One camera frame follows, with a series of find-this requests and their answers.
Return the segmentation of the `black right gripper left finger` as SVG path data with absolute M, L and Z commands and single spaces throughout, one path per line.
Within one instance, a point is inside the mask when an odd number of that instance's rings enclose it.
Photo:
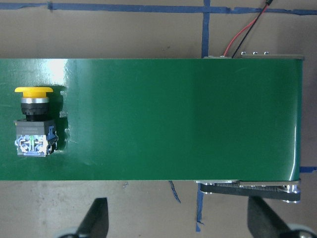
M 107 198 L 96 198 L 75 232 L 76 238 L 106 238 L 109 229 Z

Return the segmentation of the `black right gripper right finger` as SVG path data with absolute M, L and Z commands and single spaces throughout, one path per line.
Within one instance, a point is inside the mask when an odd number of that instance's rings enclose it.
M 254 238 L 296 238 L 286 223 L 260 197 L 249 197 L 247 226 Z

